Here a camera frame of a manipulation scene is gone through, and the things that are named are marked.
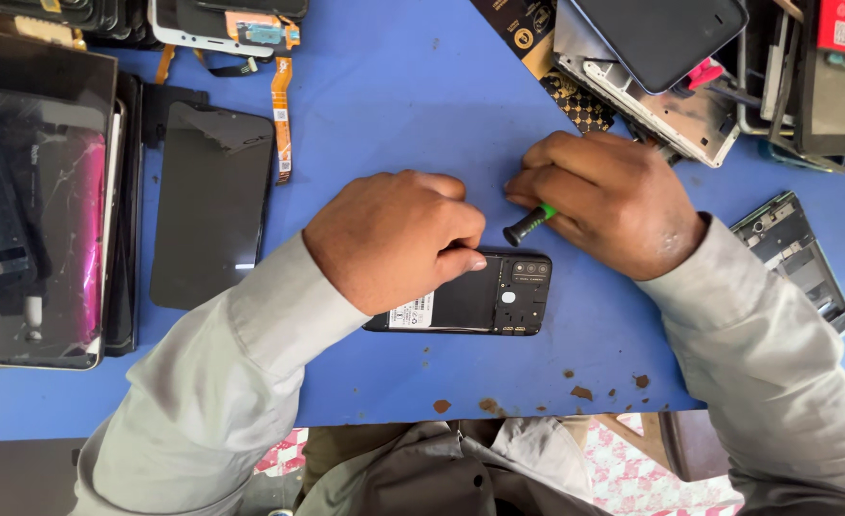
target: barcode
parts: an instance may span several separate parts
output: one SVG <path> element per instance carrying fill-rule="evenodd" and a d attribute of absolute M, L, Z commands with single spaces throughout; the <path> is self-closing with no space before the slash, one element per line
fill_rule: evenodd
<path fill-rule="evenodd" d="M 845 47 L 845 21 L 836 20 L 834 24 L 834 44 Z"/>

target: battery sticker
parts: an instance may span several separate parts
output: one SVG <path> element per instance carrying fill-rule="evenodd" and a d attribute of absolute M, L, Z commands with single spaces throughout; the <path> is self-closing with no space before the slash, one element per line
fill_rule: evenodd
<path fill-rule="evenodd" d="M 396 307 L 388 314 L 388 325 L 391 328 L 429 328 L 432 325 L 432 308 L 435 292 L 414 299 Z"/>

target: screwdriver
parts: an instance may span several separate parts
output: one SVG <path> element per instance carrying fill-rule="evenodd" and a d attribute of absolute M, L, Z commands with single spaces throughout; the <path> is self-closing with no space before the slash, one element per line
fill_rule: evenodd
<path fill-rule="evenodd" d="M 505 240 L 508 240 L 512 246 L 518 247 L 521 244 L 521 239 L 555 214 L 556 208 L 552 205 L 541 203 L 538 207 L 531 210 L 531 213 L 525 215 L 524 218 L 503 229 L 502 235 L 505 236 Z"/>

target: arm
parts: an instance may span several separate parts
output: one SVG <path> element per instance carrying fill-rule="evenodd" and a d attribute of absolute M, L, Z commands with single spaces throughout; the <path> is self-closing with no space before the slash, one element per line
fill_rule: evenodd
<path fill-rule="evenodd" d="M 843 343 L 806 296 L 718 219 L 699 216 L 656 152 L 554 133 L 521 160 L 508 199 L 658 303 L 687 387 L 710 404 L 748 512 L 845 513 Z"/>
<path fill-rule="evenodd" d="M 448 176 L 348 184 L 237 287 L 184 316 L 127 374 L 78 464 L 73 514 L 232 514 L 291 430 L 304 365 L 371 315 L 486 266 L 485 220 Z M 442 251 L 451 242 L 469 247 Z"/>
<path fill-rule="evenodd" d="M 805 294 L 715 218 L 685 263 L 638 285 L 661 308 L 688 391 L 709 404 L 747 510 L 845 498 L 843 341 Z M 820 513 L 845 510 L 834 504 Z"/>
<path fill-rule="evenodd" d="M 232 513 L 291 431 L 304 365 L 367 320 L 296 235 L 130 369 L 126 399 L 82 450 L 74 514 Z"/>

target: hand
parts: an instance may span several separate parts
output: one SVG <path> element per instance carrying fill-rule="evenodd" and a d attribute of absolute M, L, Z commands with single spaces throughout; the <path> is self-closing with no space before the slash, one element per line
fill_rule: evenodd
<path fill-rule="evenodd" d="M 559 213 L 545 222 L 603 264 L 637 281 L 663 276 L 703 241 L 707 224 L 654 150 L 606 133 L 558 131 L 521 159 L 509 201 Z"/>
<path fill-rule="evenodd" d="M 486 267 L 486 225 L 464 183 L 412 170 L 347 184 L 302 232 L 314 262 L 357 309 L 375 315 Z"/>

